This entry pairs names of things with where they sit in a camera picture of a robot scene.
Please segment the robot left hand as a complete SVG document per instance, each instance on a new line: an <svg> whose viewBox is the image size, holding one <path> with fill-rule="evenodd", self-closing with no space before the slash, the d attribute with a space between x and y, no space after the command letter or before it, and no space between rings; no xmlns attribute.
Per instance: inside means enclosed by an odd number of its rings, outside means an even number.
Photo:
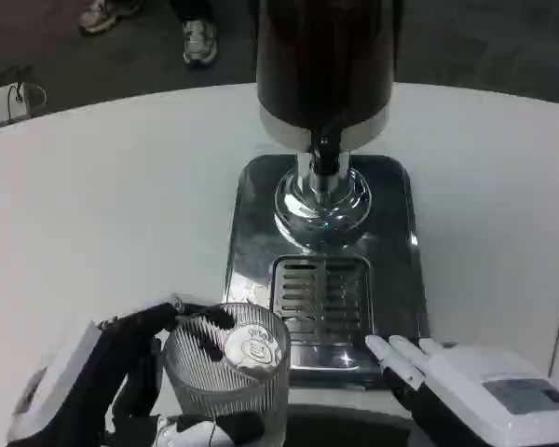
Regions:
<svg viewBox="0 0 559 447"><path fill-rule="evenodd" d="M8 446L253 446L265 433L255 411L222 416L154 414L163 366L158 334L183 318L216 329L236 320L219 305L171 297L89 322L29 379L11 415Z"/></svg>

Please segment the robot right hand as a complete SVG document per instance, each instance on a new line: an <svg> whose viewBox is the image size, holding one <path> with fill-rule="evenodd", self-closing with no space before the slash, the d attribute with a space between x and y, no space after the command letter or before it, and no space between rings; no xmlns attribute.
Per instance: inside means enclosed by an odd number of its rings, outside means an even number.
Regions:
<svg viewBox="0 0 559 447"><path fill-rule="evenodd" d="M365 338L394 398L436 446L559 446L559 388L510 350Z"/></svg>

